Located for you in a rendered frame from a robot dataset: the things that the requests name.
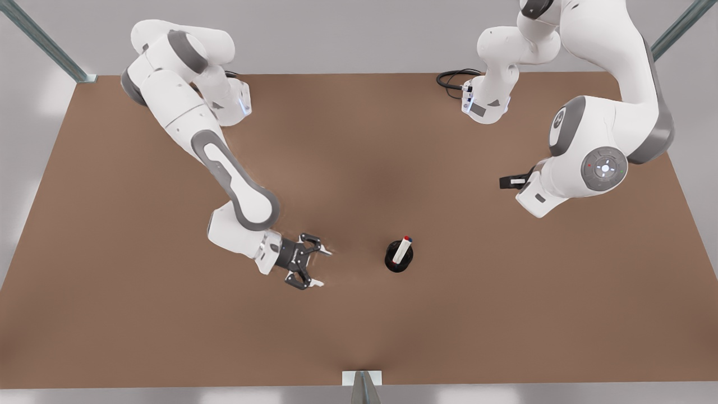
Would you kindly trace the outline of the black pen holder cup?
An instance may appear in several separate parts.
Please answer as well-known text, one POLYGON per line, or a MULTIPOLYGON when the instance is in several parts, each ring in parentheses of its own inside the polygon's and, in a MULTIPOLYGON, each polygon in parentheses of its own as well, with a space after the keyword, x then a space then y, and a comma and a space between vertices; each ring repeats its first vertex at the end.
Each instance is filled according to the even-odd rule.
POLYGON ((392 241, 392 243, 387 246, 387 249, 385 251, 384 264, 393 273, 402 273, 403 271, 405 271, 406 268, 408 268, 408 266, 411 264, 411 261, 413 260, 413 248, 409 246, 408 250, 406 250, 406 253, 404 254, 402 260, 399 263, 395 263, 395 261, 393 261, 393 258, 395 258, 398 248, 403 241, 404 240, 392 241))

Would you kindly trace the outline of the silver frame post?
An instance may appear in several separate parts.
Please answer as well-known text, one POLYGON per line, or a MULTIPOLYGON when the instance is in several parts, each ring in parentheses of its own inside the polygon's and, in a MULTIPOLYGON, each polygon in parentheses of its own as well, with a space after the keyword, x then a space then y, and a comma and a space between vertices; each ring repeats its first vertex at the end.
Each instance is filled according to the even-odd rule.
POLYGON ((682 15, 651 46, 654 61, 663 56, 716 3, 718 0, 693 0, 682 15))
POLYGON ((376 387, 383 384, 380 370, 342 372, 342 386, 351 386, 351 404, 381 404, 376 387))
POLYGON ((15 0, 0 0, 0 12, 4 13, 23 33, 33 41, 62 71, 77 84, 93 84, 98 76, 87 74, 15 0))

